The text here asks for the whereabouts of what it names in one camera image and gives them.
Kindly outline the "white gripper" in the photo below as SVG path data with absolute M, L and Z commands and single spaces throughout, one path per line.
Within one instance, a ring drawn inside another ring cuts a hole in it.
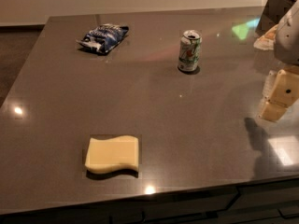
M 278 23 L 274 43 L 275 57 L 287 64 L 299 65 L 299 0 Z M 278 121 L 299 99 L 299 67 L 270 70 L 263 86 L 259 117 Z

